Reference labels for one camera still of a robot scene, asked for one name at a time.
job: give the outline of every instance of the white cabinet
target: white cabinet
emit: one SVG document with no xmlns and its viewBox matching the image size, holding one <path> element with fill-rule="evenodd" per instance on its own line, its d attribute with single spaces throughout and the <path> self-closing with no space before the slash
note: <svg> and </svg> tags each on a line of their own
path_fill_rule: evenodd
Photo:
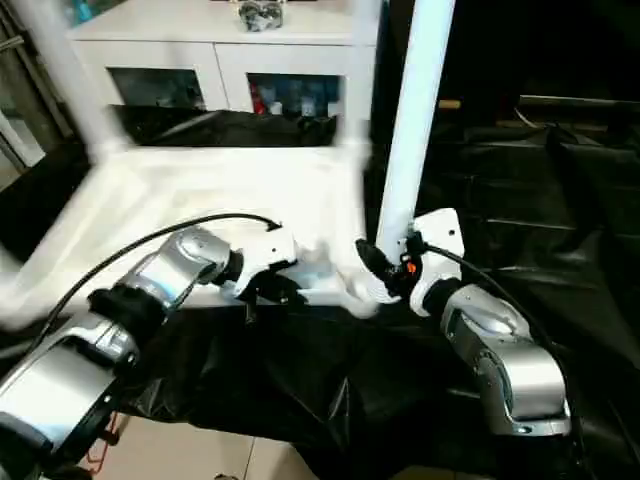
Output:
<svg viewBox="0 0 640 480">
<path fill-rule="evenodd" d="M 309 83 L 316 84 L 321 77 L 344 79 L 349 71 L 350 48 L 345 46 L 217 44 L 215 50 L 231 110 L 254 111 L 250 89 L 252 74 L 294 76 L 302 88 L 306 88 L 305 76 Z M 367 68 L 373 71 L 375 48 L 369 47 L 367 52 Z M 355 107 L 359 118 L 369 118 L 372 92 L 370 85 L 367 88 L 369 91 L 362 95 L 367 102 Z M 337 100 L 327 98 L 333 96 L 331 93 L 323 92 L 322 95 L 325 104 Z"/>
<path fill-rule="evenodd" d="M 238 16 L 237 4 L 127 0 L 68 35 L 105 104 L 276 110 L 254 108 L 260 102 L 273 104 L 269 88 L 259 92 L 269 98 L 256 100 L 257 81 L 278 85 L 277 94 L 287 100 L 276 103 L 290 106 L 289 112 L 283 109 L 285 114 L 295 114 L 305 104 L 303 114 L 332 115 L 342 110 L 340 86 L 355 70 L 350 65 L 354 63 L 352 3 L 288 2 L 281 28 L 250 33 Z M 368 119 L 372 81 L 367 74 L 373 76 L 378 19 L 373 14 L 362 17 L 357 30 L 365 53 L 358 55 L 357 70 L 366 74 L 353 82 L 358 94 L 349 96 L 349 117 Z M 250 81 L 252 74 L 260 78 Z M 278 76 L 277 81 L 270 76 Z M 322 92 L 319 84 L 324 84 Z M 292 100 L 298 90 L 306 91 Z"/>
<path fill-rule="evenodd" d="M 229 108 L 211 43 L 75 41 L 107 105 Z"/>
</svg>

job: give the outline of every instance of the floor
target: floor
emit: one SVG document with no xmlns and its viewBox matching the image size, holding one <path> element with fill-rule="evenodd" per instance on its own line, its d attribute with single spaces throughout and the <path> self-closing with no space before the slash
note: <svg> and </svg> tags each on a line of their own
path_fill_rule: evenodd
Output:
<svg viewBox="0 0 640 480">
<path fill-rule="evenodd" d="M 91 455 L 99 457 L 102 443 Z M 96 480 L 314 480 L 288 444 L 132 418 L 111 447 Z M 451 472 L 412 467 L 393 480 L 471 480 Z"/>
</svg>

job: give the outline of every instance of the white pole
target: white pole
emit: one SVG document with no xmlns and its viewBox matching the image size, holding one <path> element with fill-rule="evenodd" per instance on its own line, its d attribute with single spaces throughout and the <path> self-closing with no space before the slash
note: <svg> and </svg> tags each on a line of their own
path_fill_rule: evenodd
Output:
<svg viewBox="0 0 640 480">
<path fill-rule="evenodd" d="M 122 150 L 128 140 L 95 95 L 93 85 L 66 38 L 66 22 L 57 0 L 15 0 L 33 34 L 47 71 L 63 95 L 94 160 Z"/>
<path fill-rule="evenodd" d="M 455 0 L 416 0 L 376 245 L 399 263 L 413 220 Z"/>
</svg>

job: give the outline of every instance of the cabinet door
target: cabinet door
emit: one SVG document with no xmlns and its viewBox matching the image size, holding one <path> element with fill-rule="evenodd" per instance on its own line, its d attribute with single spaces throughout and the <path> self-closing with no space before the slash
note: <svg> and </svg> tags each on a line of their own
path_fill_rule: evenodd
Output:
<svg viewBox="0 0 640 480">
<path fill-rule="evenodd" d="M 107 105 L 228 108 L 209 43 L 75 41 Z"/>
<path fill-rule="evenodd" d="M 215 49 L 231 110 L 261 113 L 272 110 L 275 101 L 285 111 L 331 115 L 335 101 L 343 100 L 337 83 L 347 75 L 349 47 L 216 44 Z M 373 71 L 375 49 L 367 52 L 366 65 Z M 356 113 L 368 119 L 372 86 L 363 88 L 367 94 Z"/>
</svg>

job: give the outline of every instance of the black plastic sheet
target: black plastic sheet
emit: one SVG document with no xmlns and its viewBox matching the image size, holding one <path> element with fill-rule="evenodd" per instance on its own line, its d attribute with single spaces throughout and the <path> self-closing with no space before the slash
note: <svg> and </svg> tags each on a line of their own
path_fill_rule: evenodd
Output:
<svg viewBox="0 0 640 480">
<path fill-rule="evenodd" d="M 334 128 L 228 112 L 166 112 L 163 122 L 162 113 L 121 111 L 147 144 L 321 145 Z M 0 194 L 8 226 L 0 240 L 23 259 L 88 170 L 79 146 L 57 159 Z M 374 155 L 365 185 L 370 230 L 384 168 L 384 153 Z M 638 474 L 615 417 L 632 435 L 640 431 L 639 187 L 632 131 L 586 138 L 439 125 L 418 205 L 418 213 L 455 207 L 466 258 L 490 269 L 558 343 L 598 478 Z M 321 479 L 383 479 L 411 464 L 495 472 L 472 379 L 435 322 L 403 305 L 366 321 L 328 307 L 258 314 L 247 324 L 242 308 L 178 312 L 131 378 L 123 408 L 289 441 Z"/>
</svg>

